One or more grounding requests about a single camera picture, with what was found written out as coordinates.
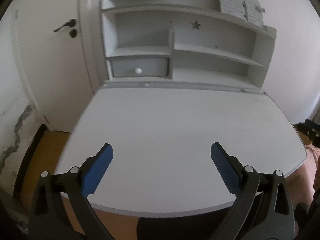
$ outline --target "keyhole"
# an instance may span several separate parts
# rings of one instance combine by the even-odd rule
[[[78,31],[76,29],[72,29],[70,32],[69,32],[69,35],[71,38],[75,38],[78,34]]]

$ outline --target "white desk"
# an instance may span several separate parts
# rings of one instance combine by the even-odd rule
[[[145,217],[210,212],[235,199],[210,157],[217,141],[258,172],[279,169],[287,176],[306,158],[294,128],[267,95],[105,88],[76,126],[56,174],[109,143],[113,160],[88,197],[94,208]]]

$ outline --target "black door handle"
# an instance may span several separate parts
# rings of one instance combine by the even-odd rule
[[[65,23],[64,25],[62,25],[60,28],[54,30],[53,32],[56,33],[57,31],[59,31],[62,27],[74,27],[76,25],[77,21],[76,19],[71,19],[70,21],[68,21],[67,23]]]

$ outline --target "star cutout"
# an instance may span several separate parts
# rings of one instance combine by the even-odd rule
[[[197,29],[197,30],[199,30],[199,27],[201,26],[201,24],[198,23],[197,20],[196,20],[194,23],[191,23],[191,24],[192,24],[192,28],[193,28],[193,29]]]

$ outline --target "white knob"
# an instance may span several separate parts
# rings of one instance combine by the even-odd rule
[[[137,67],[137,68],[135,68],[134,72],[135,72],[136,74],[141,74],[141,73],[142,73],[142,69],[139,68],[139,67]]]

